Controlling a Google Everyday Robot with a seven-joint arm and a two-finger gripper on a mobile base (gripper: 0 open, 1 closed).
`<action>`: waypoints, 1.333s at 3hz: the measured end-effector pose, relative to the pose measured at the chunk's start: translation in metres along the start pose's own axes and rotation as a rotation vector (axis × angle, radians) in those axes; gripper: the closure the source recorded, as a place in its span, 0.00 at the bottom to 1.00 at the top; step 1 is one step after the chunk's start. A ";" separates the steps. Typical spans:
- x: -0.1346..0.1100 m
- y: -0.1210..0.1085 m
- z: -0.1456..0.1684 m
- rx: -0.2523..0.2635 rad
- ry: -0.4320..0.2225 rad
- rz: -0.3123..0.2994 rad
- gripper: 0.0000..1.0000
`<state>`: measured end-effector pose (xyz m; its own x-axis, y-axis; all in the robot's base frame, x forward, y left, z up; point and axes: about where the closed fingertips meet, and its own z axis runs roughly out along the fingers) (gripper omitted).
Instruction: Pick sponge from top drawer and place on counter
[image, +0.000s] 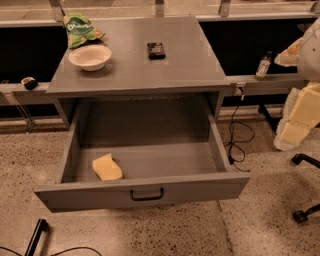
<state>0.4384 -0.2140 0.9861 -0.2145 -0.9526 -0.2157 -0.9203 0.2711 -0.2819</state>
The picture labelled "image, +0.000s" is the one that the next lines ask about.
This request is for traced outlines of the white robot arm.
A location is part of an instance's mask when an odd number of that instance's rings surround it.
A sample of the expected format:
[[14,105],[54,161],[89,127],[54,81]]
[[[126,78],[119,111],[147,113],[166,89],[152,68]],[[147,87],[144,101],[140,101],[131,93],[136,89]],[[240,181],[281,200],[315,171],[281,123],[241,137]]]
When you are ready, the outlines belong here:
[[308,81],[302,89],[292,88],[287,96],[274,139],[281,151],[297,147],[320,123],[320,18],[275,58],[284,67],[296,66]]

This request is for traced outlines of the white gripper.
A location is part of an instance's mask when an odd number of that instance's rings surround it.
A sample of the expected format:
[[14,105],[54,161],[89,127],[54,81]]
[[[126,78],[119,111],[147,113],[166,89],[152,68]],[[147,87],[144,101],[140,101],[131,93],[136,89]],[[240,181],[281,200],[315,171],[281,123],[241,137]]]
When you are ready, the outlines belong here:
[[[294,41],[278,54],[274,63],[283,67],[296,67],[302,39]],[[293,88],[282,111],[274,146],[281,151],[297,147],[320,123],[320,83],[309,82],[304,88]]]

